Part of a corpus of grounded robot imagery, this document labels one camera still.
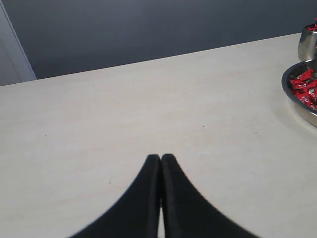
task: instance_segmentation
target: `table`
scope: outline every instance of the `table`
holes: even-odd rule
[[[0,87],[0,237],[72,235],[151,153],[175,154],[202,195],[255,234],[315,237],[317,130],[280,83],[298,40]]]

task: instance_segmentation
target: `metal container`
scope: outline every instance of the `metal container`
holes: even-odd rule
[[[297,54],[301,61],[317,59],[317,31],[310,31],[304,27]]]
[[[300,62],[290,67],[282,76],[282,87],[286,95],[295,103],[295,110],[297,113],[310,124],[317,126],[317,111],[303,104],[291,93],[291,79],[296,78],[311,68],[317,72],[317,59]]]

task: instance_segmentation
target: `stainless steel bowl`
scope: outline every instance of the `stainless steel bowl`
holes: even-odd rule
[[[300,61],[317,59],[317,32],[304,27],[298,43],[297,54]]]
[[[291,93],[291,79],[296,78],[297,76],[301,75],[310,68],[317,72],[317,59],[303,61],[290,67],[288,70],[285,71],[285,73],[282,76],[282,87],[286,95],[295,103],[295,109],[297,113],[310,124],[317,126],[317,111],[314,111],[310,107],[303,104]]]

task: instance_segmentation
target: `gray wall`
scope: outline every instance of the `gray wall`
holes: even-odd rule
[[[38,78],[291,34],[317,16],[317,0],[2,1]]]

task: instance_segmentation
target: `red candy wrapper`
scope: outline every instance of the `red candy wrapper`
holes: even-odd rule
[[[315,21],[316,21],[315,24],[307,26],[306,29],[309,31],[316,31],[317,30],[317,18],[315,18]]]
[[[291,92],[303,104],[317,110],[317,80],[313,78],[313,72],[313,69],[309,69],[296,79],[291,79]]]

